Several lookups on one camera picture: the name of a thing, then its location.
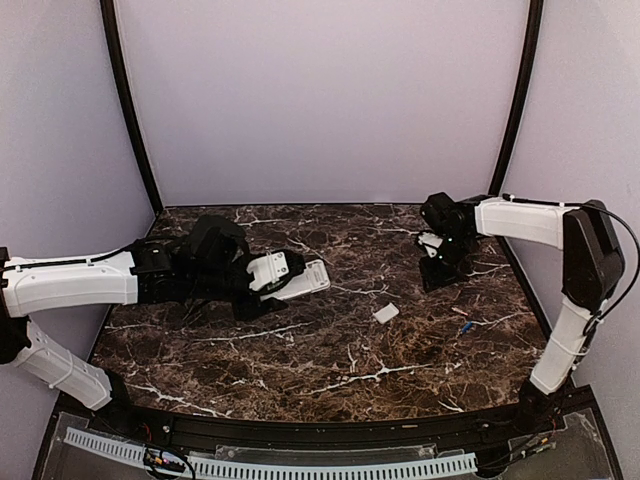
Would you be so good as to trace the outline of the white remote control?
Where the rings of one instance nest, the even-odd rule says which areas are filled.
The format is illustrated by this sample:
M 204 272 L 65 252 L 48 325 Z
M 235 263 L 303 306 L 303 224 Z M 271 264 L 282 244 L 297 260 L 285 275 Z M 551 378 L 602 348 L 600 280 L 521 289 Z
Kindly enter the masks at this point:
M 326 290 L 330 286 L 331 280 L 325 262 L 317 259 L 307 262 L 304 272 L 295 276 L 283 288 L 274 292 L 271 298 L 287 301 Z

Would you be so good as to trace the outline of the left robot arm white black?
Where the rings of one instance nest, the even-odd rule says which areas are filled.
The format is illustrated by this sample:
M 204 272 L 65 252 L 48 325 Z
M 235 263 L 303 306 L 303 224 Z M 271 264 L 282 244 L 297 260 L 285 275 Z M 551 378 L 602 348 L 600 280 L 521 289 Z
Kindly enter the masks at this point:
M 288 268 L 282 254 L 251 253 L 244 230 L 217 216 L 182 236 L 143 238 L 114 251 L 57 259 L 1 253 L 1 361 L 101 410 L 120 436 L 141 427 L 120 380 L 48 337 L 34 312 L 95 304 L 157 304 L 190 299 L 234 302 L 259 296 Z

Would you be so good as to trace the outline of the white battery cover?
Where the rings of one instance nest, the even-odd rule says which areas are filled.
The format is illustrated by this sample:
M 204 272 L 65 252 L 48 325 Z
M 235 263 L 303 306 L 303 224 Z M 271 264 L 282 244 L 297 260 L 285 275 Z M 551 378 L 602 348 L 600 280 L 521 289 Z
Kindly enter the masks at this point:
M 393 303 L 388 303 L 386 306 L 375 311 L 373 313 L 373 318 L 379 324 L 384 325 L 397 317 L 399 313 L 400 311 L 396 305 L 394 305 Z

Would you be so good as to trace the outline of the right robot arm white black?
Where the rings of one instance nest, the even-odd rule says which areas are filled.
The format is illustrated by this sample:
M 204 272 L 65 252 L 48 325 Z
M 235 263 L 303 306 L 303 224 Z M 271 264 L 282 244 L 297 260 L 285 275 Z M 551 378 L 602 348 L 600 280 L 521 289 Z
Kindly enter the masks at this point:
M 505 237 L 561 251 L 562 303 L 545 350 L 525 386 L 555 394 L 588 351 L 598 325 L 620 302 L 626 262 L 614 226 L 622 220 L 598 200 L 565 203 L 480 195 L 455 201 L 430 195 L 420 207 L 427 227 L 416 237 L 427 292 L 460 282 L 482 237 Z

